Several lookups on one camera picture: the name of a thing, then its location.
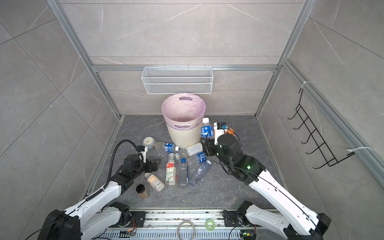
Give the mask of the red label clear bottle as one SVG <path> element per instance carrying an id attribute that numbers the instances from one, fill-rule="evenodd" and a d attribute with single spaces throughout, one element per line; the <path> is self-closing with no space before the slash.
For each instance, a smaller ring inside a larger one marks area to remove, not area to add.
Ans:
<path id="1" fill-rule="evenodd" d="M 176 181 L 177 181 L 176 156 L 174 153 L 170 153 L 168 156 L 168 162 L 166 165 L 166 182 L 168 186 L 175 186 Z"/>

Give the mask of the small blue label bottle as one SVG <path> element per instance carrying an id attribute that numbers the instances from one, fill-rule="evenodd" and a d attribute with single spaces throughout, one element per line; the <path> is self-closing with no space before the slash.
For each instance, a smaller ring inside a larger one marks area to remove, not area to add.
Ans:
<path id="1" fill-rule="evenodd" d="M 203 118 L 203 126 L 201 127 L 201 139 L 202 140 L 214 140 L 215 132 L 214 126 L 210 123 L 209 118 Z"/>

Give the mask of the tall clear bluish bottle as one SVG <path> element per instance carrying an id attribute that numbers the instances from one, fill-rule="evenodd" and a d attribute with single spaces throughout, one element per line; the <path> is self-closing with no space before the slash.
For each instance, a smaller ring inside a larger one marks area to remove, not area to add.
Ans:
<path id="1" fill-rule="evenodd" d="M 189 185 L 192 187 L 195 187 L 200 180 L 206 175 L 207 171 L 210 169 L 212 162 L 206 161 L 201 163 L 199 168 L 196 170 L 196 172 L 193 174 L 193 176 L 189 180 Z"/>

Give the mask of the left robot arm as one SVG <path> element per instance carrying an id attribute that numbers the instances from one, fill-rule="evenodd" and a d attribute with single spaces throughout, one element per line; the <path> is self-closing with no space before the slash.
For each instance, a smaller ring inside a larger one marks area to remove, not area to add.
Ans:
<path id="1" fill-rule="evenodd" d="M 115 202 L 141 174 L 156 172 L 161 159 L 147 160 L 151 144 L 134 145 L 135 154 L 128 155 L 118 171 L 113 174 L 114 158 L 111 158 L 106 183 L 90 196 L 63 210 L 54 210 L 46 218 L 43 227 L 36 231 L 39 240 L 90 240 L 110 226 L 125 226 L 130 222 L 129 207 Z"/>

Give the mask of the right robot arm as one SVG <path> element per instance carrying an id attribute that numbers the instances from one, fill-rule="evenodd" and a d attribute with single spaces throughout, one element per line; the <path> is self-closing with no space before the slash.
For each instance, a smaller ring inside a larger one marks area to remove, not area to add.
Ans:
<path id="1" fill-rule="evenodd" d="M 282 187 L 256 158 L 243 153 L 240 141 L 231 134 L 205 139 L 203 149 L 218 158 L 223 170 L 261 194 L 277 210 L 272 213 L 245 201 L 237 209 L 240 225 L 264 227 L 285 240 L 321 240 L 331 219 L 317 214 Z"/>

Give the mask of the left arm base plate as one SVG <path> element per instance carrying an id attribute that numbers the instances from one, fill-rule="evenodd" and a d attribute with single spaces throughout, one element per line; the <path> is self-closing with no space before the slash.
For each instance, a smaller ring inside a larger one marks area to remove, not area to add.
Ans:
<path id="1" fill-rule="evenodd" d="M 147 213 L 144 211 L 122 213 L 117 226 L 120 228 L 142 228 L 144 226 L 146 214 Z"/>

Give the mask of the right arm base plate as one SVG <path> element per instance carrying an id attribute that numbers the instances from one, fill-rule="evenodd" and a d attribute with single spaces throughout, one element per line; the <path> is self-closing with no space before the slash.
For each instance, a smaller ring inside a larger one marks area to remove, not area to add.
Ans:
<path id="1" fill-rule="evenodd" d="M 222 217 L 226 227 L 254 227 L 245 217 L 237 214 L 236 211 L 222 211 Z"/>

